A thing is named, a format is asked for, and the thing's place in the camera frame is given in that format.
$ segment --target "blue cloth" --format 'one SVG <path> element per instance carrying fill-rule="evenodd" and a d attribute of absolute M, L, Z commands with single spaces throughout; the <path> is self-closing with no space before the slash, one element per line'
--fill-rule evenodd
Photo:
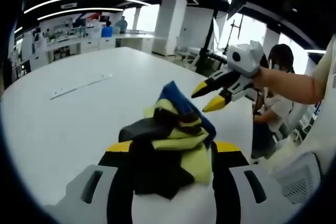
<path fill-rule="evenodd" d="M 121 19 L 116 23 L 115 26 L 120 27 L 120 32 L 124 33 L 124 32 L 126 32 L 126 29 L 127 29 L 127 21 L 124 20 L 124 19 Z"/>
<path fill-rule="evenodd" d="M 110 26 L 105 26 L 103 27 L 102 31 L 101 31 L 101 36 L 104 37 L 112 37 L 112 32 L 113 32 L 113 28 Z"/>
<path fill-rule="evenodd" d="M 169 100 L 174 105 L 178 113 L 181 115 L 195 112 L 202 120 L 201 127 L 203 127 L 209 133 L 209 136 L 204 140 L 204 145 L 206 146 L 206 148 L 210 147 L 211 142 L 216 136 L 215 127 L 204 115 L 201 114 L 201 112 L 195 107 L 195 105 L 193 105 L 184 96 L 184 94 L 181 93 L 174 81 L 171 81 L 163 87 L 159 99 Z"/>

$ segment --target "white shirt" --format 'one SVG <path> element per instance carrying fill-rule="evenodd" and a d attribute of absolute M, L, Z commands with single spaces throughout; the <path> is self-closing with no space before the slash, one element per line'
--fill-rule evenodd
<path fill-rule="evenodd" d="M 286 121 L 286 117 L 293 108 L 293 102 L 280 96 L 275 95 L 273 97 L 266 97 L 268 91 L 265 90 L 264 106 L 262 106 L 260 113 L 263 114 L 267 110 L 271 109 L 278 115 L 276 120 L 268 123 L 268 127 L 272 132 L 277 132 L 280 126 Z"/>

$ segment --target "black hair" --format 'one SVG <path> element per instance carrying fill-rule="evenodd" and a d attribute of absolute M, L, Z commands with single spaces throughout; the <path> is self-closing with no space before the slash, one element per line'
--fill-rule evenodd
<path fill-rule="evenodd" d="M 276 62 L 281 68 L 285 67 L 289 71 L 293 70 L 293 52 L 290 47 L 285 44 L 273 46 L 271 52 L 269 53 L 268 60 Z"/>

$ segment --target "white sleeve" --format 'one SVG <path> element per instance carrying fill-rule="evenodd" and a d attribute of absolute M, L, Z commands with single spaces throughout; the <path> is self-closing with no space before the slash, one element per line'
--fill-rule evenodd
<path fill-rule="evenodd" d="M 273 106 L 270 108 L 274 113 L 276 113 L 280 118 L 286 119 L 290 110 L 292 109 L 293 102 L 280 97 L 278 101 L 276 101 Z"/>
<path fill-rule="evenodd" d="M 326 90 L 325 88 L 327 86 L 327 80 L 328 80 L 329 71 L 330 71 L 331 62 L 332 62 L 333 48 L 334 48 L 334 44 L 333 44 L 333 38 L 332 38 L 328 44 L 326 53 L 324 54 L 320 62 L 317 64 L 312 74 L 313 78 L 315 80 L 318 80 L 323 86 L 323 91 Z"/>

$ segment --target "robotic arm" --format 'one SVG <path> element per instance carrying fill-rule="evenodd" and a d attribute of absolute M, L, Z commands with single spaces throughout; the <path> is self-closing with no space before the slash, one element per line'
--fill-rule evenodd
<path fill-rule="evenodd" d="M 246 94 L 248 89 L 253 88 L 251 77 L 258 72 L 263 56 L 264 51 L 259 42 L 251 40 L 250 45 L 229 46 L 227 65 L 201 82 L 191 97 L 201 97 L 211 91 L 223 88 L 204 107 L 203 111 L 210 112 L 224 108 L 230 101 L 238 100 Z"/>

